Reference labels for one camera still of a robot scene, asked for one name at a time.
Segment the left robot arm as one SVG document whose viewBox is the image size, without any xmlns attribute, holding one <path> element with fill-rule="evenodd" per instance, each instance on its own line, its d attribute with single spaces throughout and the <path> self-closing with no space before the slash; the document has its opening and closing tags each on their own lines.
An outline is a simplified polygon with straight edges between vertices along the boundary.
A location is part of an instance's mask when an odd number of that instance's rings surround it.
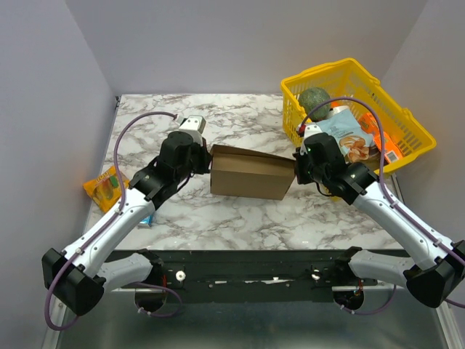
<svg viewBox="0 0 465 349">
<path fill-rule="evenodd" d="M 138 171 L 124 197 L 79 240 L 61 252 L 49 249 L 41 259 L 44 284 L 77 316 L 87 314 L 106 291 L 141 282 L 155 286 L 161 269 L 145 253 L 120 262 L 106 259 L 144 218 L 179 191 L 181 182 L 209 172 L 211 155 L 199 131 L 169 133 L 160 153 Z"/>
</svg>

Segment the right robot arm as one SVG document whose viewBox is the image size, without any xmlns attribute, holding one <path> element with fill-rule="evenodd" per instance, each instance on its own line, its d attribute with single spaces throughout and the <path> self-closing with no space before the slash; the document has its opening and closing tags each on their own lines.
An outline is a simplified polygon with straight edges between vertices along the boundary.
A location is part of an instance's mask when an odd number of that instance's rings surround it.
<svg viewBox="0 0 465 349">
<path fill-rule="evenodd" d="M 419 219 L 382 184 L 366 165 L 347 164 L 335 139 L 308 132 L 294 153 L 300 185 L 316 183 L 377 222 L 408 253 L 407 257 L 377 254 L 355 247 L 334 267 L 344 285 L 372 278 L 406 288 L 425 306 L 439 307 L 464 280 L 464 242 L 452 242 Z"/>
</svg>

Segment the brown cardboard box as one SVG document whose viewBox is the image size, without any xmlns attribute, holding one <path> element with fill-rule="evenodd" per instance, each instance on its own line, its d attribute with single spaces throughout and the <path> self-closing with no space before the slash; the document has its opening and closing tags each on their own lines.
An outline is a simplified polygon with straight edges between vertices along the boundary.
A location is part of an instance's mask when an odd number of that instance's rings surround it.
<svg viewBox="0 0 465 349">
<path fill-rule="evenodd" d="M 282 156 L 226 145 L 213 145 L 211 154 L 214 195 L 281 201 L 295 178 L 295 161 Z"/>
</svg>

